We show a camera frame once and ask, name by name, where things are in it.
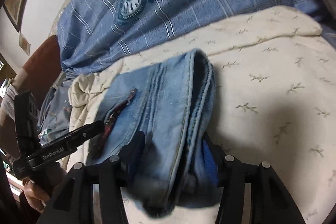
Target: embroidered emblem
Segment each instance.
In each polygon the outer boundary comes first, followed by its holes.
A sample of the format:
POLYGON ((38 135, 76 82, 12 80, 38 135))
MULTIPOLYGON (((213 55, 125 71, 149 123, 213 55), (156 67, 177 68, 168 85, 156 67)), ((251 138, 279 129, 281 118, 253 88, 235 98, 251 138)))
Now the embroidered emblem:
POLYGON ((118 25, 133 23, 139 18, 147 2, 153 3, 154 0, 120 0, 118 11, 118 25))

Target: human hand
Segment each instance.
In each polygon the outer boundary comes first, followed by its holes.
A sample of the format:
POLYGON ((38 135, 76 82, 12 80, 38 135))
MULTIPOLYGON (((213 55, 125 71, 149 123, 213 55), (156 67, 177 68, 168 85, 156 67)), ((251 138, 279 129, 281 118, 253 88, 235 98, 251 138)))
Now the human hand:
POLYGON ((23 192, 30 207, 37 210, 39 213, 43 213, 45 204, 50 199, 49 195, 33 181, 29 181, 24 186, 23 192))

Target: wall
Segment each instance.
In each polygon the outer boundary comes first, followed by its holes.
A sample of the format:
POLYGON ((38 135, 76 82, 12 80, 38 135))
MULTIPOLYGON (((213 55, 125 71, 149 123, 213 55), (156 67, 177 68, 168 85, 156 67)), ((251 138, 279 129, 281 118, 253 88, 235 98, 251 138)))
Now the wall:
MULTIPOLYGON (((30 55, 47 39, 65 0, 27 0, 21 33, 31 44, 30 55)), ((19 34, 3 8, 0 10, 0 52, 15 72, 29 58, 19 46, 19 34)))

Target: folded jeans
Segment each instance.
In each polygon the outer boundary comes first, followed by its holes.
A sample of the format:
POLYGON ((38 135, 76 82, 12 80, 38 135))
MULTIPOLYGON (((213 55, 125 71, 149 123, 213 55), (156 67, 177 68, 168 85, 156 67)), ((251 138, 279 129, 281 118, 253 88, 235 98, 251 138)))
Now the folded jeans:
POLYGON ((117 154, 141 130, 146 145, 128 192, 141 201, 149 215, 164 216, 176 204, 205 207, 217 203, 220 193, 208 179, 201 147, 216 91, 214 71, 205 54, 193 49, 118 75, 96 120, 106 120, 132 89, 137 90, 136 96, 120 113, 102 156, 96 160, 88 157, 87 165, 117 154))

